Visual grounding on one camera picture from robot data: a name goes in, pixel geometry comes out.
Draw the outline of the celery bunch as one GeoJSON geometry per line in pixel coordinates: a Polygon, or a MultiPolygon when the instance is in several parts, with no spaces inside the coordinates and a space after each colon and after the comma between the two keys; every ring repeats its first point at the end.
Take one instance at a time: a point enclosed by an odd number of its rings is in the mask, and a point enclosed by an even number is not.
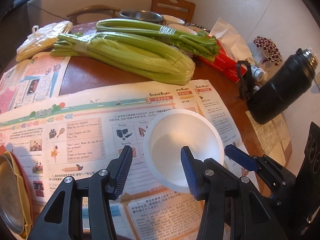
{"type": "Polygon", "coordinates": [[[82,36],[59,34],[50,53],[91,57],[126,72],[173,85],[188,84],[195,71],[191,58],[163,42],[112,31],[82,36]]]}
{"type": "Polygon", "coordinates": [[[185,53],[205,58],[210,62],[213,62],[220,52],[220,46],[215,37],[193,35],[151,22],[112,18],[98,21],[95,28],[97,31],[113,31],[153,38],[167,45],[175,46],[185,53]]]}

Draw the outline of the black thermos bottle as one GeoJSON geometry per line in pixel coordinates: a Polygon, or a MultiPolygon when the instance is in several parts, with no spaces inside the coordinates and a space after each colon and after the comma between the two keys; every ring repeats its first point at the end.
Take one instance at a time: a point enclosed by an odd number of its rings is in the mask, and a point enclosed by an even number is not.
{"type": "Polygon", "coordinates": [[[247,100],[253,119],[264,125],[283,113],[312,85],[318,65],[316,53],[299,48],[279,70],[247,100]]]}

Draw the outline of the metal bowl far back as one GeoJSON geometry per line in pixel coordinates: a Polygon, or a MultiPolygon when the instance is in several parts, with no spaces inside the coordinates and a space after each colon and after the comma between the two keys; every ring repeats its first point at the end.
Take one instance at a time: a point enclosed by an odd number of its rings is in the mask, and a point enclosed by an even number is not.
{"type": "Polygon", "coordinates": [[[123,10],[119,13],[119,16],[125,19],[146,21],[156,24],[162,24],[164,21],[162,15],[145,10],[123,10]]]}

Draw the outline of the white dishes far back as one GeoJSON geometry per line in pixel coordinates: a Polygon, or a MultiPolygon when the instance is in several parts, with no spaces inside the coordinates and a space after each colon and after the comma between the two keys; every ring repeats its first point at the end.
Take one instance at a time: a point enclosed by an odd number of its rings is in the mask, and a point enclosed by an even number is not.
{"type": "Polygon", "coordinates": [[[186,23],[184,20],[174,17],[174,16],[170,16],[170,15],[162,15],[164,18],[163,23],[171,28],[175,28],[181,31],[185,31],[187,33],[193,34],[193,35],[197,35],[197,36],[201,36],[201,35],[207,35],[207,36],[215,36],[218,37],[217,34],[211,34],[210,30],[195,24],[195,23],[186,23]]]}

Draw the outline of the plastic bag with yellow food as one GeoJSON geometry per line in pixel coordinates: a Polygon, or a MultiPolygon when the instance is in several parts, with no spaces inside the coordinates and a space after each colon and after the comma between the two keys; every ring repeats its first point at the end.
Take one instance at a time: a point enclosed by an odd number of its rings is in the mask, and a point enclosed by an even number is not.
{"type": "Polygon", "coordinates": [[[72,27],[73,24],[70,21],[54,22],[41,28],[38,25],[34,25],[31,34],[17,48],[16,61],[21,62],[52,47],[57,40],[57,36],[69,33],[72,27]]]}

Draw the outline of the celery bunch back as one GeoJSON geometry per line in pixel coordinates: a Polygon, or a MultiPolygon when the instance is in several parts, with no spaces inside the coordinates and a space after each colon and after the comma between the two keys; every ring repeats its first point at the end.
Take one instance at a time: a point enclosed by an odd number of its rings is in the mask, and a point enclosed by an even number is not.
{"type": "Polygon", "coordinates": [[[220,46],[215,37],[193,35],[151,22],[112,18],[98,21],[95,28],[97,31],[113,31],[153,38],[167,45],[175,46],[185,53],[205,58],[210,62],[213,62],[220,52],[220,46]]]}

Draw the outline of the small red noodle cup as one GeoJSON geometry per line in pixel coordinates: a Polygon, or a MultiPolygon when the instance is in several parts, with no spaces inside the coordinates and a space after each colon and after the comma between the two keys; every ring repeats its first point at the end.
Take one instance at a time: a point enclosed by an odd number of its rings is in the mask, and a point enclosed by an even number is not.
{"type": "Polygon", "coordinates": [[[181,149],[188,146],[196,159],[224,162],[222,140],[216,128],[200,114],[172,109],[156,116],[148,125],[143,153],[148,169],[170,190],[188,193],[181,163],[181,149]]]}

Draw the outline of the round metal pan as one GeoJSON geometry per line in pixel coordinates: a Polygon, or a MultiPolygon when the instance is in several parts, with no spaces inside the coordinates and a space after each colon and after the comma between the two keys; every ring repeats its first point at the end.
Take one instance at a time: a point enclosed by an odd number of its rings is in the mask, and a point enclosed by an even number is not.
{"type": "Polygon", "coordinates": [[[11,162],[1,155],[1,218],[14,233],[24,231],[24,217],[11,162]]]}

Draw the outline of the yellow shell-shaped plate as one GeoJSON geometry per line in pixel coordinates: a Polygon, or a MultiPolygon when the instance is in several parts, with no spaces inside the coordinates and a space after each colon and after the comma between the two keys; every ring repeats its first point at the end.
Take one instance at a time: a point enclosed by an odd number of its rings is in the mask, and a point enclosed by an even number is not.
{"type": "Polygon", "coordinates": [[[24,187],[23,177],[21,176],[18,166],[15,163],[15,160],[12,158],[11,153],[9,151],[6,151],[3,153],[3,156],[8,159],[8,161],[11,163],[11,166],[13,168],[13,173],[15,176],[14,185],[17,186],[17,191],[18,191],[18,203],[19,203],[19,206],[22,208],[23,231],[18,235],[22,239],[27,239],[33,227],[33,220],[31,219],[31,214],[30,214],[30,204],[29,204],[28,194],[24,187]]]}

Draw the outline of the red tissue box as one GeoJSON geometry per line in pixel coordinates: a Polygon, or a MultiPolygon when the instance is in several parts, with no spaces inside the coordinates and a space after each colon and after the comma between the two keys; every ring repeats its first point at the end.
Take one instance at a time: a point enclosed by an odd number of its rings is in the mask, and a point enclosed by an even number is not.
{"type": "Polygon", "coordinates": [[[227,56],[226,51],[221,46],[220,42],[218,40],[216,42],[220,47],[220,50],[214,61],[209,61],[200,56],[197,58],[207,66],[225,76],[227,79],[231,80],[233,83],[237,83],[240,80],[236,67],[237,63],[227,56]]]}

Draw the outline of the wooden chair back right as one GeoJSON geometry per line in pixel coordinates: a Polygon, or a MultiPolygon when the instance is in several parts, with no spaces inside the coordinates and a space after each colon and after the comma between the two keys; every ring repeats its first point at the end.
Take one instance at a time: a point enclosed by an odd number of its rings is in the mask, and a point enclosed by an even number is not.
{"type": "Polygon", "coordinates": [[[191,22],[195,3],[186,0],[151,0],[151,11],[161,15],[169,15],[191,22]]]}

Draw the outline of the front newspaper sheet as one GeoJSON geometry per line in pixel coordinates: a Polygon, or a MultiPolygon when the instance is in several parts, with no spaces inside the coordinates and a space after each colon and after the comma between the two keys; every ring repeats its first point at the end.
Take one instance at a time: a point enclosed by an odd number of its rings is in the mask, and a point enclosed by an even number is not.
{"type": "Polygon", "coordinates": [[[111,203],[117,234],[195,239],[203,203],[167,189],[144,158],[150,122],[172,109],[199,113],[224,145],[244,148],[229,111],[207,80],[186,86],[155,81],[108,86],[23,106],[1,115],[1,144],[24,169],[35,215],[63,178],[89,177],[130,146],[133,161],[123,194],[111,203]]]}

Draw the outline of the back newspaper sheet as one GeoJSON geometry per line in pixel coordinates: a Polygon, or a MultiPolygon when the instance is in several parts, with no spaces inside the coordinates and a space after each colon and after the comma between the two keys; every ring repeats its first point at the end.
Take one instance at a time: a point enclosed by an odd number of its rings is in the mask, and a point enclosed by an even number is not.
{"type": "Polygon", "coordinates": [[[70,58],[35,54],[5,72],[1,78],[1,113],[59,95],[70,58]]]}

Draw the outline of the orange plastic plate with ears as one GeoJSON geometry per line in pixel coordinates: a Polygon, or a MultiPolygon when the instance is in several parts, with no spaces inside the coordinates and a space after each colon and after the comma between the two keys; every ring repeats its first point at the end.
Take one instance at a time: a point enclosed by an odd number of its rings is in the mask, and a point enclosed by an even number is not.
{"type": "Polygon", "coordinates": [[[21,176],[23,177],[23,181],[24,181],[24,187],[26,189],[26,192],[28,194],[28,198],[29,198],[29,204],[30,204],[30,214],[31,214],[31,219],[34,220],[34,216],[33,216],[33,204],[32,204],[32,194],[31,194],[31,190],[30,190],[30,185],[29,185],[29,181],[28,181],[28,177],[21,165],[21,163],[19,162],[19,160],[17,159],[16,155],[13,153],[13,151],[10,151],[12,158],[15,160],[15,163],[18,166],[18,169],[20,171],[21,176]]]}

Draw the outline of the newspaper sheet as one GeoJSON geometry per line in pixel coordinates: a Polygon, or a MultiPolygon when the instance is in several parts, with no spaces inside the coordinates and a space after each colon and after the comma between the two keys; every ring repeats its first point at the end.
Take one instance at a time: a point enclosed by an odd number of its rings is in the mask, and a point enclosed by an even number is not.
{"type": "Polygon", "coordinates": [[[130,146],[133,161],[123,194],[111,203],[117,234],[195,239],[203,203],[167,189],[144,158],[150,122],[172,109],[199,113],[224,145],[244,148],[229,111],[207,80],[186,86],[155,81],[108,86],[23,106],[1,115],[1,144],[24,169],[35,215],[63,178],[89,177],[130,146]]]}
{"type": "Polygon", "coordinates": [[[5,72],[1,78],[1,113],[59,95],[70,58],[35,54],[5,72]]]}

